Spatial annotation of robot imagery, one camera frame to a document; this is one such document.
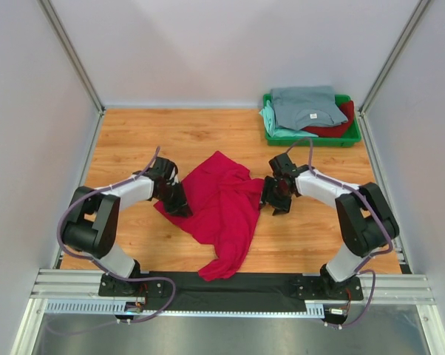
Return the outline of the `bright red t shirt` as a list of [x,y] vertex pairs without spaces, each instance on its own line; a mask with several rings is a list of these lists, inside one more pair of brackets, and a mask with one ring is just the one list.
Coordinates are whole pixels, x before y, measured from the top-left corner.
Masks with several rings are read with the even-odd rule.
[[198,243],[214,247],[216,258],[198,271],[205,281],[228,279],[244,263],[260,216],[263,184],[220,151],[183,179],[193,215],[163,216]]

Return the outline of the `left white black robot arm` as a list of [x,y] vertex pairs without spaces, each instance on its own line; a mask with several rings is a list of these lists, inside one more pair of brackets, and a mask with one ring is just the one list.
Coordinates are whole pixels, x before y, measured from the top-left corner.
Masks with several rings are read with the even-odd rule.
[[171,216],[192,216],[177,174],[176,163],[155,157],[151,166],[121,182],[78,187],[58,222],[59,245],[68,255],[90,260],[116,277],[116,289],[133,297],[141,288],[140,266],[116,242],[119,214],[136,203],[158,200]]

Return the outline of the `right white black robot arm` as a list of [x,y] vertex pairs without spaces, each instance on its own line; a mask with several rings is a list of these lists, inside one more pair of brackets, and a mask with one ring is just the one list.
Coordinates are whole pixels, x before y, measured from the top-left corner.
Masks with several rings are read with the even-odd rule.
[[296,166],[287,153],[269,161],[272,175],[264,180],[259,207],[274,208],[274,215],[291,210],[292,197],[311,197],[336,210],[343,245],[322,267],[319,290],[336,298],[346,280],[358,274],[378,254],[393,250],[399,226],[376,183],[358,185],[322,174],[310,164]]

